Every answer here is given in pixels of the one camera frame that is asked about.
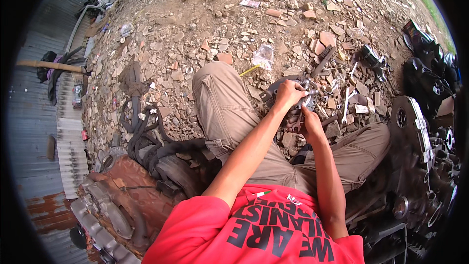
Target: grass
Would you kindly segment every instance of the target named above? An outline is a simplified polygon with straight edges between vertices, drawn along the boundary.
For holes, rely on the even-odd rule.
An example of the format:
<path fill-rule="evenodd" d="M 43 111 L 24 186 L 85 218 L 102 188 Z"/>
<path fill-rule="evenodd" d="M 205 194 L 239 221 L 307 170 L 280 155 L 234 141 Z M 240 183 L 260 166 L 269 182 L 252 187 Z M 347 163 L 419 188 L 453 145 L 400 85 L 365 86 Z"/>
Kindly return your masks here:
<path fill-rule="evenodd" d="M 443 20 L 443 17 L 441 16 L 441 13 L 439 12 L 438 7 L 436 6 L 435 2 L 433 0 L 422 0 L 422 2 L 425 4 L 425 7 L 430 12 L 431 17 L 434 19 L 435 24 L 437 25 L 438 29 L 442 32 L 444 36 L 443 42 L 445 43 L 448 51 L 455 54 L 456 49 L 454 47 L 451 34 L 449 33 L 448 27 L 446 26 L 446 23 Z"/>

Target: hand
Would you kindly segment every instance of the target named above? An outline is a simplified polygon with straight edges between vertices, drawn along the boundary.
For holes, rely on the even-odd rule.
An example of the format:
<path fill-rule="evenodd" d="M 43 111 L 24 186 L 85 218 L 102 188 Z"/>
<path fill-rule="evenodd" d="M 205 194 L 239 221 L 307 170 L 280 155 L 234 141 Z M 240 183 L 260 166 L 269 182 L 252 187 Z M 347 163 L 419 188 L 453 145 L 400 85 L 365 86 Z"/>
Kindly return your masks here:
<path fill-rule="evenodd" d="M 301 112 L 303 113 L 303 117 L 300 131 L 294 132 L 292 130 L 293 125 L 295 125 L 298 120 L 298 115 L 293 116 L 288 120 L 287 131 L 302 134 L 309 144 L 316 142 L 327 143 L 327 138 L 325 137 L 319 116 L 315 112 L 309 111 L 308 107 L 306 107 L 304 103 L 302 104 Z"/>
<path fill-rule="evenodd" d="M 308 96 L 308 94 L 309 92 L 305 91 L 299 83 L 287 79 L 278 86 L 274 107 L 286 113 L 302 97 Z"/>

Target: corrugated metal wall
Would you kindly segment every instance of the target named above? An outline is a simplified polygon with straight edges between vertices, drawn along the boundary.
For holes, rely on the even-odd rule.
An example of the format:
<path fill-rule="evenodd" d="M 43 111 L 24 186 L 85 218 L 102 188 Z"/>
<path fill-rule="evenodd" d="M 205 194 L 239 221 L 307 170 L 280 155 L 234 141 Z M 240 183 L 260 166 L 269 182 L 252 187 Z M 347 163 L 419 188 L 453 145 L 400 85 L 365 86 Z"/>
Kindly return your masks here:
<path fill-rule="evenodd" d="M 63 54 L 76 23 L 74 14 L 86 1 L 44 0 L 18 59 L 39 60 L 49 50 Z M 65 199 L 57 150 L 55 161 L 45 157 L 48 136 L 57 135 L 57 110 L 47 98 L 47 82 L 39 83 L 35 68 L 15 67 L 10 89 L 7 121 L 12 171 L 39 237 L 56 263 L 95 263 L 96 254 L 76 248 L 68 235 L 76 220 Z"/>

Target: person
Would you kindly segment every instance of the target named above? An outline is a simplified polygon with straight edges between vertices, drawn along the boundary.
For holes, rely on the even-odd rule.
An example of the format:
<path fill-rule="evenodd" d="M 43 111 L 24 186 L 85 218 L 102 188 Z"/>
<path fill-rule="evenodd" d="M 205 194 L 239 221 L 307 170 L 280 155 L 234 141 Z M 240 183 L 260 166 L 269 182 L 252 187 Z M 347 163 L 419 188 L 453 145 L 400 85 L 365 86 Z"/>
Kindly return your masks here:
<path fill-rule="evenodd" d="M 302 107 L 313 151 L 291 165 L 273 138 L 305 96 L 296 82 L 279 86 L 262 120 L 225 62 L 205 65 L 192 88 L 207 147 L 223 166 L 201 196 L 174 207 L 142 263 L 364 263 L 362 237 L 346 227 L 345 193 L 383 159 L 387 126 L 369 124 L 331 148 L 317 114 Z"/>

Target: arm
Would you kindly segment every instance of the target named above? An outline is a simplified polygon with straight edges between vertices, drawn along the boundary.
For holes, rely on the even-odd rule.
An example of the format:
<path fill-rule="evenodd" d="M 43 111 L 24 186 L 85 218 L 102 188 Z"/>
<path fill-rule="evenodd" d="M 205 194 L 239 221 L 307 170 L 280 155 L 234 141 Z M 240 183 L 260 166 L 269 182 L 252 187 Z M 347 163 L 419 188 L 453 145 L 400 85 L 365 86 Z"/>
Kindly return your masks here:
<path fill-rule="evenodd" d="M 291 80 L 279 86 L 277 99 L 269 113 L 233 151 L 203 196 L 218 197 L 230 208 L 233 206 L 236 195 L 266 156 L 285 114 L 308 94 L 297 90 L 299 86 Z"/>
<path fill-rule="evenodd" d="M 304 126 L 301 133 L 313 147 L 316 162 L 316 189 L 325 231 L 335 240 L 348 236 L 345 226 L 345 193 L 341 178 L 335 167 L 329 142 L 314 112 L 302 107 Z M 292 124 L 287 125 L 291 131 Z"/>

